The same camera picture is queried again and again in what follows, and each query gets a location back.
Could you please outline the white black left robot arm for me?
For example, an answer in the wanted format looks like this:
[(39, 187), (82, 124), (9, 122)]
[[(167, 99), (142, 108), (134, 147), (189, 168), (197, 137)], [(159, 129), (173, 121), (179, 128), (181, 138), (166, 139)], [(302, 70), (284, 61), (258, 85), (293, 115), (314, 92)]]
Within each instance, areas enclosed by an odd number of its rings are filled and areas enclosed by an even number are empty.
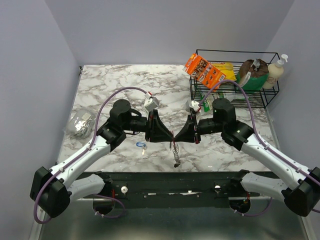
[(147, 96), (143, 105), (146, 115), (142, 116), (128, 100), (117, 100), (107, 121), (94, 129), (93, 137), (80, 150), (49, 169), (37, 169), (30, 190), (34, 217), (38, 216), (38, 208), (50, 218), (56, 218), (72, 200), (94, 194), (107, 197), (111, 185), (101, 174), (94, 173), (83, 179), (78, 177), (97, 160), (115, 150), (126, 139), (128, 131), (144, 133), (145, 139), (151, 143), (170, 142), (173, 134), (160, 120), (158, 106), (156, 97)]

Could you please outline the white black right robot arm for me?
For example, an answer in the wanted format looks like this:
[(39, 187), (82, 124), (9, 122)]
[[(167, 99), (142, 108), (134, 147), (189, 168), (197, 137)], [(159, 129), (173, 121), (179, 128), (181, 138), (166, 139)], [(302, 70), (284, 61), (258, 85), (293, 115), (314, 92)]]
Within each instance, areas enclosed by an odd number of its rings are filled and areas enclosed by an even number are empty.
[(271, 179), (247, 172), (230, 183), (234, 195), (259, 193), (283, 201), (299, 216), (308, 216), (320, 200), (320, 169), (310, 169), (289, 158), (264, 140), (252, 126), (237, 120), (235, 107), (229, 100), (216, 99), (212, 107), (212, 118), (198, 120), (200, 105), (188, 100), (186, 110), (190, 114), (175, 136), (175, 142), (199, 144), (202, 135), (220, 133), (225, 143), (255, 158), (278, 177)]

